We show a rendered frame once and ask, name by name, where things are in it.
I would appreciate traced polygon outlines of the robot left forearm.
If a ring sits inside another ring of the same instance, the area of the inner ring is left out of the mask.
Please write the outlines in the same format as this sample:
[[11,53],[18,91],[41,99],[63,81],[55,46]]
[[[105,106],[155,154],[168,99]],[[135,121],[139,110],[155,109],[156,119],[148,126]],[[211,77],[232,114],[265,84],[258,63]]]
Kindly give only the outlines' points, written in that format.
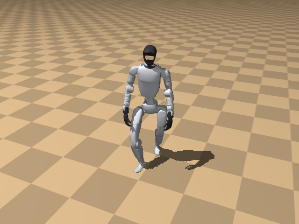
[[173,105],[174,96],[173,96],[172,90],[170,90],[170,97],[167,98],[166,101],[167,101],[167,112],[171,112],[171,116],[173,116],[174,115],[174,105]]

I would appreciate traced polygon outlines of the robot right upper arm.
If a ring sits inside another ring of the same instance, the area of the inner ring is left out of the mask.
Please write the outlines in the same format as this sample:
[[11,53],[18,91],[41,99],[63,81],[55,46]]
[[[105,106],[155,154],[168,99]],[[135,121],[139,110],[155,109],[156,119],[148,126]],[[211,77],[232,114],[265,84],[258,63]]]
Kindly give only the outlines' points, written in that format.
[[135,81],[135,75],[137,74],[139,66],[132,66],[130,71],[129,71],[129,75],[128,75],[128,90],[127,92],[129,93],[133,93],[134,91],[134,87],[133,87],[133,83]]

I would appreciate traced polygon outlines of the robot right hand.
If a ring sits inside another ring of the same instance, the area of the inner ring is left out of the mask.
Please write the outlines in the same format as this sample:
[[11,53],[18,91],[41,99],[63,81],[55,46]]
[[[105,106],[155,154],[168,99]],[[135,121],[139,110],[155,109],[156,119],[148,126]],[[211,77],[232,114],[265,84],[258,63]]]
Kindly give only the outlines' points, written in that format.
[[131,123],[131,121],[129,121],[129,119],[128,119],[128,113],[129,113],[128,107],[125,107],[125,111],[123,111],[123,113],[124,113],[124,122],[125,122],[125,124],[128,125],[128,126],[131,126],[129,124],[129,123]]

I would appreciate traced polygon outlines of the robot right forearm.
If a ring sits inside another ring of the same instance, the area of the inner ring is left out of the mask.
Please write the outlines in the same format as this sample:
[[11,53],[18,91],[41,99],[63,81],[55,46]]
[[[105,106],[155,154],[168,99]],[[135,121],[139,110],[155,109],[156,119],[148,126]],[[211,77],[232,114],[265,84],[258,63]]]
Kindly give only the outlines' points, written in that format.
[[129,110],[129,105],[130,105],[130,99],[131,99],[131,94],[130,93],[127,93],[127,90],[128,90],[128,86],[126,86],[126,89],[125,89],[125,93],[124,93],[124,102],[123,102],[123,111],[125,111],[125,107],[128,107],[128,110]]

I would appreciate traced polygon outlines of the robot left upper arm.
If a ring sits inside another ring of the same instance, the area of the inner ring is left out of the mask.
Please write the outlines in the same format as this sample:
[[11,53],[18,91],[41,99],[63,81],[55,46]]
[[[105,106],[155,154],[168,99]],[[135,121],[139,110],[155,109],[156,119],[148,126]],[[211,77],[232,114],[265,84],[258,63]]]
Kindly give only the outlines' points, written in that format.
[[164,85],[166,90],[164,90],[164,95],[170,97],[170,90],[172,90],[171,75],[170,71],[166,68],[160,68],[161,76],[164,78]]

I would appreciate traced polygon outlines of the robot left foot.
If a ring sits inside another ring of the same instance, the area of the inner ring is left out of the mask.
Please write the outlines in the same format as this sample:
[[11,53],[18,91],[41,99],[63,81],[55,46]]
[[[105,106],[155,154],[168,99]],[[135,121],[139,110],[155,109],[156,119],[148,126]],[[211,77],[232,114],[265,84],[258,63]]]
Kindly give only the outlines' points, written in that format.
[[156,155],[160,155],[161,154],[161,149],[160,149],[160,147],[158,147],[158,146],[155,146],[154,145],[154,153],[156,154]]

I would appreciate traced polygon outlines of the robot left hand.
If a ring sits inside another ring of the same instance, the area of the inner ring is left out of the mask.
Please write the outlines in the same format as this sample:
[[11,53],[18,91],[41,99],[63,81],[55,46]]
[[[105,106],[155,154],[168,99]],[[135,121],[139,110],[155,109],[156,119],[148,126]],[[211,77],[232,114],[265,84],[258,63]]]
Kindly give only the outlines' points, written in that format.
[[164,131],[169,130],[171,128],[171,126],[172,126],[172,118],[173,118],[173,116],[171,116],[171,112],[168,112],[167,117],[168,117],[167,123],[163,126],[163,127],[166,127],[166,126],[167,127],[165,129],[163,129]]

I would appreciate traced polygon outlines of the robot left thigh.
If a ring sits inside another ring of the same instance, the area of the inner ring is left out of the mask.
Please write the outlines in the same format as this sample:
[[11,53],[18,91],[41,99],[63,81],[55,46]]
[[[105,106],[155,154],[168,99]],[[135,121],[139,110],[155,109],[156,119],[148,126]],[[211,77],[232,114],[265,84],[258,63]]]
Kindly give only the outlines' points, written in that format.
[[155,130],[155,136],[158,138],[163,137],[165,127],[163,127],[167,122],[167,106],[157,105],[157,129]]

